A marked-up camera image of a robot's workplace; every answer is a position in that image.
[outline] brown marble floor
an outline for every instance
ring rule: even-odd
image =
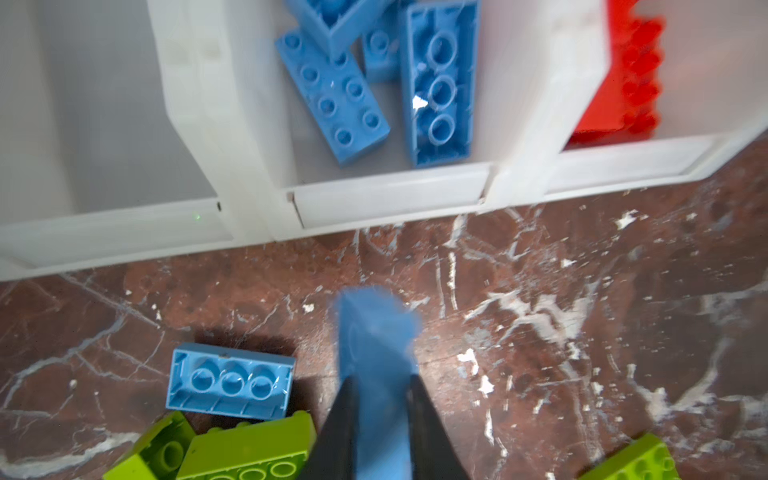
[[[422,314],[473,478],[573,478],[646,431],[685,479],[768,478],[766,161],[763,135],[699,184],[2,284],[0,476],[99,478],[163,414],[183,341],[295,356],[293,408],[322,424],[334,298],[378,284]]]

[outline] blurry blue lego brick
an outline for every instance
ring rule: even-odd
[[[349,52],[329,61],[300,30],[289,31],[276,46],[341,166],[389,136],[389,124]]]
[[[362,59],[370,83],[397,81],[400,78],[400,37],[398,11],[412,0],[397,0],[384,11],[376,24],[361,39]]]
[[[286,415],[296,360],[184,343],[174,350],[166,407],[245,419]]]
[[[285,0],[299,26],[331,58],[345,53],[393,1]]]
[[[477,1],[416,3],[399,14],[406,143],[416,167],[471,154],[479,21]]]
[[[357,478],[410,479],[406,392],[420,318],[379,288],[344,291],[338,310],[339,375],[359,383]]]

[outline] white plastic bin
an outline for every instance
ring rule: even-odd
[[[222,247],[145,2],[0,2],[0,280]]]
[[[281,0],[0,3],[0,280],[712,174],[768,127],[768,3],[664,15],[651,141],[563,151],[600,86],[604,0],[483,0],[472,157],[340,168],[274,48]]]

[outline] plastic toy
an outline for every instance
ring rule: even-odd
[[[144,433],[104,480],[174,480],[194,436],[184,414],[173,412]]]
[[[661,93],[657,69],[663,55],[658,39],[664,20],[635,17],[636,2],[607,2],[611,69],[576,127],[572,144],[644,140],[660,122],[655,101]]]
[[[295,478],[315,443],[307,412],[234,429],[211,429],[192,441],[177,480],[264,480]]]
[[[667,446],[647,433],[579,480],[680,480]]]
[[[406,144],[416,167],[471,153],[479,2],[415,3],[400,12]]]
[[[397,0],[362,36],[362,59],[366,66],[368,82],[382,83],[397,81],[400,78],[398,12],[411,2],[412,0]]]
[[[349,52],[330,61],[300,30],[286,33],[276,45],[340,165],[387,138],[389,124]]]
[[[394,0],[286,0],[301,28],[331,58],[346,53]]]
[[[339,375],[359,384],[357,478],[410,479],[406,391],[418,372],[411,344],[419,317],[376,288],[345,291],[338,310]]]
[[[184,343],[174,350],[166,407],[245,419],[286,415],[295,359]]]

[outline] green lego brick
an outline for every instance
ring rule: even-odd
[[[166,415],[104,474],[104,480],[174,480],[194,436],[181,412]]]
[[[307,412],[234,429],[211,429],[192,440],[177,480],[291,480],[298,476],[315,443]]]
[[[650,433],[579,477],[579,480],[636,479],[680,480],[667,446]]]

